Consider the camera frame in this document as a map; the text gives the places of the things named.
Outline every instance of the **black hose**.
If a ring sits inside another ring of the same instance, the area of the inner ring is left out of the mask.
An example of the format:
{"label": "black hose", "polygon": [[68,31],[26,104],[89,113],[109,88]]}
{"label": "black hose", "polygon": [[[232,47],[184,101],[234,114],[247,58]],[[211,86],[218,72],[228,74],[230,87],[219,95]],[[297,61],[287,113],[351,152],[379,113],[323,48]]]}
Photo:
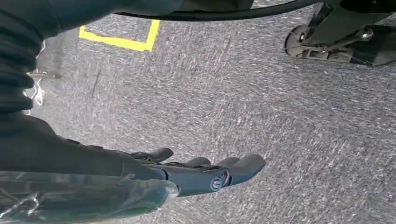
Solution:
{"label": "black hose", "polygon": [[291,11],[295,11],[297,9],[310,6],[318,2],[321,2],[321,0],[294,0],[292,2],[283,3],[276,6],[254,8],[248,10],[229,11],[229,12],[175,11],[168,15],[161,15],[161,16],[144,16],[144,15],[124,13],[124,12],[116,13],[116,14],[145,18],[145,19],[168,20],[168,21],[191,21],[191,22],[231,21],[231,20],[255,19],[255,18],[288,13]]}

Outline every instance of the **clear plastic bag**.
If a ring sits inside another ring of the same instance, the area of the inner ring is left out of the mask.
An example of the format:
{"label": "clear plastic bag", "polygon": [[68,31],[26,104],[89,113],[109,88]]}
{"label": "clear plastic bag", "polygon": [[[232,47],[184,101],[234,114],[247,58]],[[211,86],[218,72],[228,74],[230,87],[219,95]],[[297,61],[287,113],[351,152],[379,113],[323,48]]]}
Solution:
{"label": "clear plastic bag", "polygon": [[178,195],[162,180],[0,171],[0,224],[81,224],[138,216]]}

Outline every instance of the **asphalt ground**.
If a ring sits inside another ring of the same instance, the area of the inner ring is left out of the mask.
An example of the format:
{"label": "asphalt ground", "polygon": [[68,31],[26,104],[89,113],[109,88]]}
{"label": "asphalt ground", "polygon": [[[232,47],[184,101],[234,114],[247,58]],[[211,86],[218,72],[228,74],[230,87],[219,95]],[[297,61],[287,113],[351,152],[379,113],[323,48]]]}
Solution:
{"label": "asphalt ground", "polygon": [[[287,57],[286,35],[310,13],[162,21],[151,52],[72,30],[47,41],[39,68],[62,78],[41,82],[32,114],[84,144],[268,162],[248,183],[123,223],[394,224],[396,67]],[[112,15],[86,31],[144,42],[151,25]]]}

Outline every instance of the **screw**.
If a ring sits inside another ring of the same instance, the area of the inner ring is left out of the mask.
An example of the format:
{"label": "screw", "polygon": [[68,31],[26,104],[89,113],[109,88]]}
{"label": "screw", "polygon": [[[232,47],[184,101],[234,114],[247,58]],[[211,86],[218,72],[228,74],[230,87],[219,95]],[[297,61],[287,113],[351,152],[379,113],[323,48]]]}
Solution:
{"label": "screw", "polygon": [[215,177],[215,178],[212,180],[211,189],[212,189],[213,191],[218,191],[218,190],[220,190],[221,187],[223,187],[223,181],[222,181],[220,178]]}

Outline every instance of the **yellow painted line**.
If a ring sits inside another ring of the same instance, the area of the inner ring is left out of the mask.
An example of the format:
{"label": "yellow painted line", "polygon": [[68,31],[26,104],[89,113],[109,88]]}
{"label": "yellow painted line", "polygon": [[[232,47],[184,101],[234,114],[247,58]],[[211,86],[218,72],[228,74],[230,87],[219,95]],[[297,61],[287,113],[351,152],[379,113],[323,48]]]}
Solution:
{"label": "yellow painted line", "polygon": [[159,20],[152,20],[150,31],[148,32],[148,36],[146,42],[140,41],[133,41],[129,39],[123,39],[118,37],[103,37],[98,36],[94,33],[88,32],[85,30],[85,26],[80,27],[79,37],[82,39],[95,41],[95,42],[102,42],[105,44],[110,44],[113,46],[117,46],[120,48],[130,49],[130,50],[137,50],[137,51],[153,51],[154,43],[156,42],[156,37],[158,34],[158,30],[160,27]]}

